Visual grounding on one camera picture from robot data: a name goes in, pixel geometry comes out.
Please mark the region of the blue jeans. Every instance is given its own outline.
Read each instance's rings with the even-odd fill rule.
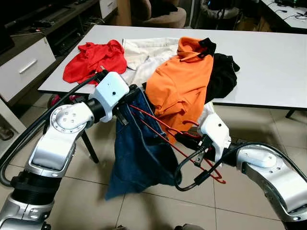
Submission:
[[[141,89],[137,90],[139,92],[131,104],[153,115],[144,93]],[[125,193],[140,193],[156,184],[174,186],[174,173],[178,161],[173,149],[138,117],[166,137],[160,125],[127,104],[121,105],[119,112],[127,122],[118,119],[116,123],[116,159],[106,200]]]

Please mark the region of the desk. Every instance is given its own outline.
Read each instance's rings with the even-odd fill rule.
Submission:
[[[217,44],[216,53],[232,55],[241,67],[237,86],[217,104],[307,109],[307,35],[245,31],[189,30],[121,26],[94,26],[79,43],[105,44],[111,39],[190,36],[209,37]],[[68,92],[77,83],[62,79],[65,66],[79,53],[75,47],[57,69],[39,87],[48,93]],[[77,93],[88,94],[93,85]]]
[[[274,14],[276,14],[282,21],[284,21],[288,26],[298,29],[307,29],[307,19],[300,20],[292,15],[297,15],[297,13],[304,14],[307,12],[307,8],[304,7],[290,7],[290,6],[278,6],[274,0],[261,0],[268,8],[270,8]]]

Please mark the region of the orange shirt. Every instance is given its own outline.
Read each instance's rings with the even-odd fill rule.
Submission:
[[[192,124],[182,122],[196,121],[201,115],[215,48],[208,38],[179,40],[177,56],[160,65],[147,81],[145,92],[155,106],[156,117],[180,131],[191,128]],[[167,137],[175,143],[171,135]]]

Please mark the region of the pile of clothes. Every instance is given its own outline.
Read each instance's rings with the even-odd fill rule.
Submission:
[[[190,37],[123,39],[122,45],[111,40],[104,45],[79,46],[80,53],[65,68],[65,81],[80,83],[107,69],[121,74],[128,84],[139,86],[133,101],[118,108],[123,119],[117,120],[116,160],[106,199],[156,184],[174,185],[178,161],[161,137],[171,143],[175,138],[134,106],[170,127],[188,131],[192,123],[184,121],[197,121],[205,103],[227,96],[236,86],[239,66],[232,56],[215,53],[215,49],[209,38]]]

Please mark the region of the brown chair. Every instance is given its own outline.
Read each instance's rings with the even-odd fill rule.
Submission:
[[[175,6],[179,0],[165,0]],[[132,24],[144,27],[183,28],[186,22],[187,13],[183,8],[177,7],[178,11],[170,12],[169,15],[162,15],[152,18],[152,7],[149,0],[130,0]]]

